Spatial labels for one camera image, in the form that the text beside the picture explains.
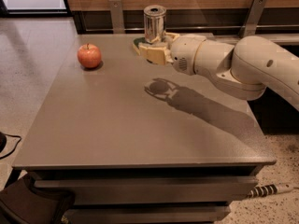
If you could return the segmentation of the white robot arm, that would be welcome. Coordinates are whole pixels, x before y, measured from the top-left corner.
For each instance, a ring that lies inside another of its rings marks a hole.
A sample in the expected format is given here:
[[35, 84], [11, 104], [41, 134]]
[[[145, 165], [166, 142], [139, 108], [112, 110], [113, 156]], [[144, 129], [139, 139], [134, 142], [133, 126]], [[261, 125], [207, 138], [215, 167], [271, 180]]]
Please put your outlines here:
[[299, 57], [259, 36], [231, 45], [203, 35], [167, 34], [164, 41], [135, 41], [138, 55], [180, 73], [206, 77], [218, 90], [252, 101], [270, 89], [299, 110]]

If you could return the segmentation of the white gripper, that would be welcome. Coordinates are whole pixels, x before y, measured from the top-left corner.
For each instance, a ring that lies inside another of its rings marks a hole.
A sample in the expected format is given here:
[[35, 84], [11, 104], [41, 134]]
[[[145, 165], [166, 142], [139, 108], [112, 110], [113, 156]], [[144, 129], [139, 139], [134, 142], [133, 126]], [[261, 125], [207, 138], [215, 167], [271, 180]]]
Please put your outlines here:
[[197, 50], [206, 41], [203, 35], [180, 35], [178, 33], [166, 32], [164, 42], [172, 44], [171, 51], [166, 43], [138, 45], [140, 55], [146, 60], [166, 65], [173, 63], [176, 71], [192, 76], [194, 72], [194, 60]]

